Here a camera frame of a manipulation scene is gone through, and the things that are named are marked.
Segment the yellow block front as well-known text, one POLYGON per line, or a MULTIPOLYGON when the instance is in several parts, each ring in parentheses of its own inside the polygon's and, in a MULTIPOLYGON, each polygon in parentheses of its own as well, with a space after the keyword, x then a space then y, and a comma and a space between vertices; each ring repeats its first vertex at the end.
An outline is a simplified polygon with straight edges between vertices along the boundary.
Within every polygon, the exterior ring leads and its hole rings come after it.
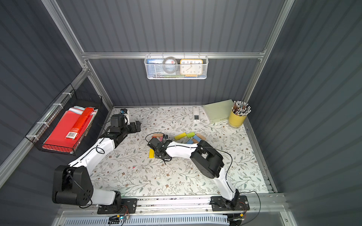
POLYGON ((149 152, 149 158, 150 158, 150 159, 155 158, 155 152, 154 152, 154 150, 153 150, 153 149, 150 149, 150 152, 149 152))

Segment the yellow block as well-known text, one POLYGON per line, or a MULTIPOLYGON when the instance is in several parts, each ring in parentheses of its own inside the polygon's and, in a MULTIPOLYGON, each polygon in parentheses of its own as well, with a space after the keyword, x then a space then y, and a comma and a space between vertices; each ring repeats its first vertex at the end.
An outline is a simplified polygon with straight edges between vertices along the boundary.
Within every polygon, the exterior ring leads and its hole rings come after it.
POLYGON ((186 137, 186 136, 187 136, 187 134, 184 132, 184 133, 182 133, 182 134, 176 135, 176 136, 174 137, 174 139, 175 139, 175 140, 180 140, 180 139, 182 139, 182 138, 184 138, 184 137, 186 137))
POLYGON ((153 149, 150 149, 150 152, 149 152, 149 158, 150 158, 150 159, 155 158, 155 152, 154 152, 154 150, 153 150, 153 149))

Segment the lime green block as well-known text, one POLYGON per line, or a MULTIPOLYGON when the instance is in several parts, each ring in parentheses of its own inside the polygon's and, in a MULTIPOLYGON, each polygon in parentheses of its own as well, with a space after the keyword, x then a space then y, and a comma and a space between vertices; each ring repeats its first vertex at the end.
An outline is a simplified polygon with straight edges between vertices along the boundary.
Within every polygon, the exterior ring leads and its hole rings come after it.
POLYGON ((187 138, 194 137, 196 134, 194 132, 186 134, 187 138))

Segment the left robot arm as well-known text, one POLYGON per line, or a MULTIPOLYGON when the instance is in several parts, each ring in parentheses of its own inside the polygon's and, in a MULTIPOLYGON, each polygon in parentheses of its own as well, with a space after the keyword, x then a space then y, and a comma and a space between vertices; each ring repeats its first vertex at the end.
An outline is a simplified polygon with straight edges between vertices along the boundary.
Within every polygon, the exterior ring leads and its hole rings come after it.
POLYGON ((130 122, 127 109, 121 109, 119 114, 112 115, 110 126, 89 150, 68 165, 60 165, 55 169, 52 201, 83 209, 91 205, 118 207, 120 193, 94 188, 90 173, 129 134, 140 131, 140 122, 130 122))

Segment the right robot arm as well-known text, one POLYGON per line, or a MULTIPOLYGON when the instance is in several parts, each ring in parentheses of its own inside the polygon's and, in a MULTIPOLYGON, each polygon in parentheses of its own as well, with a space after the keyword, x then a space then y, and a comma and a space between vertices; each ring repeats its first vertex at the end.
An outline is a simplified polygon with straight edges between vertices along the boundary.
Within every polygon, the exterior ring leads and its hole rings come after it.
POLYGON ((221 194, 221 207, 235 210, 239 199, 239 191, 227 180, 228 171, 224 167, 223 156, 206 141, 196 144, 181 144, 171 140, 159 141, 153 137, 148 146, 155 156, 164 162, 173 158, 190 159, 205 177, 212 179, 221 194))

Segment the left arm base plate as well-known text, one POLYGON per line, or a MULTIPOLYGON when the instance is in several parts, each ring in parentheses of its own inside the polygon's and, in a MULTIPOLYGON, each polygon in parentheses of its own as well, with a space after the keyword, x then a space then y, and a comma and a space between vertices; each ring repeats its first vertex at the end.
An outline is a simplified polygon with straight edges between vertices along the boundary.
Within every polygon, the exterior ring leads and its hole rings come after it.
POLYGON ((136 212, 137 199, 136 198, 126 198, 126 199, 117 199, 111 205, 100 205, 97 214, 107 215, 107 214, 134 214, 136 212))

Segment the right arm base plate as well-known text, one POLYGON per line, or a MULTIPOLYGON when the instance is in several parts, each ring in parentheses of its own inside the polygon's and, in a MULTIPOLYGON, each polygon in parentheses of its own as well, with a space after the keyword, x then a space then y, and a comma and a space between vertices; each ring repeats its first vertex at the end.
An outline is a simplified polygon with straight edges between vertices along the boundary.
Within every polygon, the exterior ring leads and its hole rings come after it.
POLYGON ((210 204, 213 211, 249 211, 250 206, 245 195, 238 196, 236 200, 226 200, 221 196, 212 196, 210 204))

